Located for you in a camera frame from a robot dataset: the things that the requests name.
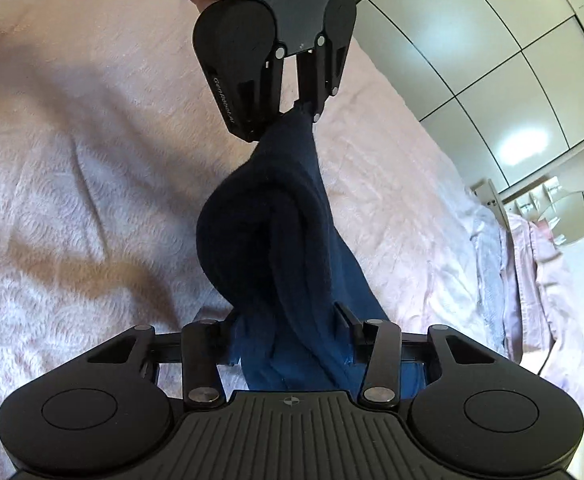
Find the white wardrobe doors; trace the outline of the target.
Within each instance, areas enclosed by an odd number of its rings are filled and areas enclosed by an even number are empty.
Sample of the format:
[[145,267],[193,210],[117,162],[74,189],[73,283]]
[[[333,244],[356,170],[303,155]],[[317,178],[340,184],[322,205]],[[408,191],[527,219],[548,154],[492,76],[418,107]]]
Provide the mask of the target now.
[[584,143],[584,0],[357,0],[355,36],[467,184]]

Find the round mirror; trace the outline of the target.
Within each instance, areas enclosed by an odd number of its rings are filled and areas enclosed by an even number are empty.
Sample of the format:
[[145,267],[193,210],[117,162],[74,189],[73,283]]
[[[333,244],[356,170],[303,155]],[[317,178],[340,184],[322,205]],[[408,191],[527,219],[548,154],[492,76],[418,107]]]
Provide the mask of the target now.
[[555,246],[566,246],[584,238],[584,191],[572,192],[554,200],[538,222],[549,229]]

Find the navy blue garment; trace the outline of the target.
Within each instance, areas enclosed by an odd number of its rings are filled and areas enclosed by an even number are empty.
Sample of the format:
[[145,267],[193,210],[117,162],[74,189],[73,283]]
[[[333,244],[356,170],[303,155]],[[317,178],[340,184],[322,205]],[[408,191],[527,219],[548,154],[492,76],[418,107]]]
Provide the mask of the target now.
[[336,308],[386,314],[334,226],[304,107],[278,118],[209,196],[196,251],[231,304],[227,356],[250,389],[358,392],[363,368]]

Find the pink bed blanket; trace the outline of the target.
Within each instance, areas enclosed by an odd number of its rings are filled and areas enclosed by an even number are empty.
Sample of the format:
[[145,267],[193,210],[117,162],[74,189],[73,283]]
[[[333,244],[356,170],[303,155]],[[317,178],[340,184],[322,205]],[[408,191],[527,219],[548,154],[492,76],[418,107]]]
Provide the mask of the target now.
[[[0,404],[132,325],[227,311],[195,225],[252,147],[220,117],[196,17],[188,0],[0,0]],[[316,140],[337,229],[389,317],[493,346],[488,210],[358,46]]]

